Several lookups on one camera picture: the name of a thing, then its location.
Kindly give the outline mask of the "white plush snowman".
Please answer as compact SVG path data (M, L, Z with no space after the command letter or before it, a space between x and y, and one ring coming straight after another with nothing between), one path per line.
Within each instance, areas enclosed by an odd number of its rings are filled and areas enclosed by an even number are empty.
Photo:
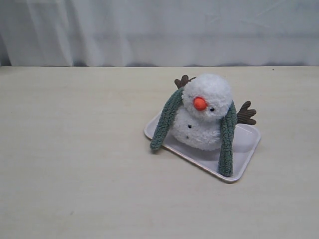
M222 144L222 120L230 115L232 90L225 78L204 73L190 78L183 75L174 81L182 88L171 134L179 142L205 151L219 149Z

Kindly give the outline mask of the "green fuzzy scarf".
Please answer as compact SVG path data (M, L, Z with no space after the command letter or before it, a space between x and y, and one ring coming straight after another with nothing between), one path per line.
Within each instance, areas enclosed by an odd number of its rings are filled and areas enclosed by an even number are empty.
M171 129L176 112L182 104L182 88L176 90L165 103L160 119L156 126L153 138L150 142L150 149L158 151L161 147L168 131ZM230 115L222 120L222 144L218 160L218 172L223 176L233 174L233 139L235 127L238 122L237 112L234 102L230 109Z

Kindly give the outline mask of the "white square tray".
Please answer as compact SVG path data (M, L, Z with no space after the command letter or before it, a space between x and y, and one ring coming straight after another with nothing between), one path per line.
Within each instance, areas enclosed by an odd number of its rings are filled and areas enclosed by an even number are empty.
M145 136L151 140L159 119L160 114L152 119L144 129ZM213 132L215 130L214 127L213 129L210 129L211 125L208 123L204 123L203 126L200 126L199 123L195 120L191 120L190 118L189 120L182 120L180 122L183 124L182 126L185 125L185 130L183 130L185 132L181 133L181 137L184 137L186 142L193 141L193 136L202 138L201 135L204 133L204 130L208 130L209 132ZM171 151L185 161L197 166L226 183L234 183L242 177L261 139L261 134L255 127L246 124L237 124L232 144L233 174L232 176L223 176L218 172L220 148L211 151L194 148L178 141L173 136L172 132L172 130L168 131L160 149L165 148L166 150Z

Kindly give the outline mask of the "white curtain backdrop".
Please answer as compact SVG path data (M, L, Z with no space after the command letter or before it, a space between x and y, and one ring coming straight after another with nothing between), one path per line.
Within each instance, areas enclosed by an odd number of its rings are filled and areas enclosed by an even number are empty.
M316 66L316 0L3 0L2 66Z

